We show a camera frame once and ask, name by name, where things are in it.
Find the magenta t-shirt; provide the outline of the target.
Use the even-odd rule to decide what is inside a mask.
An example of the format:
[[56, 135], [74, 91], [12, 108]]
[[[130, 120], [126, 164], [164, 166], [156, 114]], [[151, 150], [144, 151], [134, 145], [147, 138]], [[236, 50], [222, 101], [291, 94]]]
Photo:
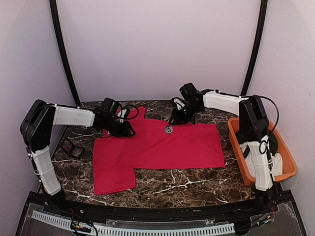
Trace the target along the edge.
[[131, 120], [133, 137], [96, 139], [93, 151], [94, 193], [111, 194], [136, 186], [135, 169], [224, 168], [215, 124], [186, 124], [166, 132], [168, 123], [145, 118], [146, 109]]

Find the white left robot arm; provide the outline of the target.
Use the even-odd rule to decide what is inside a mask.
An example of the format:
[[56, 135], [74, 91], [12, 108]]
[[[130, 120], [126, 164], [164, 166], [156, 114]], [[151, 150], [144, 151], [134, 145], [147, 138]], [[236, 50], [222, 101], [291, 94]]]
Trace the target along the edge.
[[93, 127], [106, 130], [114, 137], [132, 137], [135, 131], [130, 120], [140, 111], [131, 104], [122, 106], [111, 98], [105, 98], [102, 105], [94, 109], [81, 109], [36, 100], [23, 119], [20, 133], [27, 147], [34, 173], [41, 181], [44, 191], [53, 196], [50, 206], [58, 214], [69, 211], [69, 202], [59, 194], [63, 193], [57, 179], [50, 155], [52, 129], [57, 125]]

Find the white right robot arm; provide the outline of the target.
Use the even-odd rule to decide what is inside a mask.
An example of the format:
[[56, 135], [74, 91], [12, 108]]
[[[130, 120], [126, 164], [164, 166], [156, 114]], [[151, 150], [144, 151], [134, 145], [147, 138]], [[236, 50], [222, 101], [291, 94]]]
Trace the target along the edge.
[[195, 124], [195, 117], [206, 108], [233, 113], [239, 118], [239, 133], [247, 142], [255, 170], [255, 187], [266, 192], [272, 188], [272, 157], [269, 150], [269, 119], [260, 95], [232, 95], [219, 90], [197, 90], [193, 83], [180, 88], [181, 98], [173, 97], [173, 110], [166, 128], [170, 132], [175, 125]]

